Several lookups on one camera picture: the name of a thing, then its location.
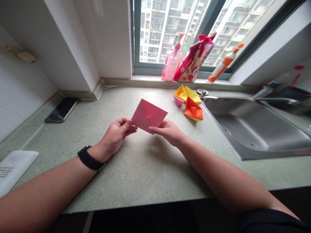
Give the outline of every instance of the white wall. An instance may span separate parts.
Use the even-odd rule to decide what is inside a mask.
[[[100,76],[73,0],[44,0],[71,50],[86,82],[93,91]]]
[[[20,49],[0,25],[0,41]],[[58,90],[36,63],[29,64],[0,47],[0,141]]]
[[[132,77],[130,0],[74,0],[101,77]]]
[[[302,65],[304,66],[304,68],[302,70],[297,71],[297,73],[299,73],[300,76],[297,82],[295,83],[295,87],[298,87],[311,93],[311,57],[308,57],[307,59],[303,60],[297,65]],[[290,86],[293,83],[294,78],[295,75],[294,77],[291,77],[291,80],[289,82],[287,82],[288,86]]]
[[[44,1],[0,0],[0,24],[59,90],[91,91]]]
[[[304,2],[232,75],[233,84],[262,86],[311,56],[311,1]]]

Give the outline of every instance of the dark clothing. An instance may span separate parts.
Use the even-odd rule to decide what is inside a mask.
[[[243,233],[306,233],[311,228],[284,212],[261,209],[242,215],[238,222],[238,232]]]

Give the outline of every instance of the high-rise building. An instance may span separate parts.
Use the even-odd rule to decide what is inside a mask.
[[[275,0],[227,0],[209,36],[214,32],[215,47],[203,65],[217,66],[223,57],[243,42]],[[141,0],[140,62],[164,63],[166,53],[185,32],[181,52],[189,46],[211,0]]]

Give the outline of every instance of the pink origami paper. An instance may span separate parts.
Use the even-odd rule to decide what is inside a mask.
[[[166,115],[166,111],[142,99],[132,117],[132,125],[153,134],[149,131],[149,126],[159,127]]]

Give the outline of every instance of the green speckled countertop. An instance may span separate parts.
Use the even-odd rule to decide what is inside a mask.
[[[242,161],[206,112],[204,120],[197,123],[184,116],[184,105],[179,108],[173,99],[175,91],[142,87],[105,89],[100,100],[79,102],[61,124],[44,123],[47,113],[53,109],[53,105],[45,106],[1,144],[0,160],[25,143],[27,139],[23,132],[32,135],[43,124],[24,148],[38,151],[39,156],[18,181],[18,186],[75,157],[84,146],[96,144],[115,119],[120,116],[131,118],[143,98],[166,110],[167,118],[190,138],[246,171],[268,190],[311,185],[311,156]],[[210,95],[249,96],[221,91],[210,91]],[[16,142],[18,137],[22,137],[20,142]],[[209,197],[213,194],[177,148],[158,135],[138,129],[78,194],[65,213]]]

